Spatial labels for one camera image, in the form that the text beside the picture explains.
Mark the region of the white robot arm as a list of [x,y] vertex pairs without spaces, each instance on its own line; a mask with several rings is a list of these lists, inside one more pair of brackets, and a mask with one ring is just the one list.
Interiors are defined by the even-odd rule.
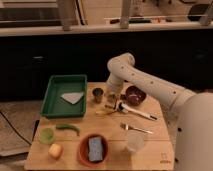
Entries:
[[142,72],[124,53],[107,63],[110,92],[120,93],[128,81],[179,115],[174,171],[213,171],[213,93],[196,93]]

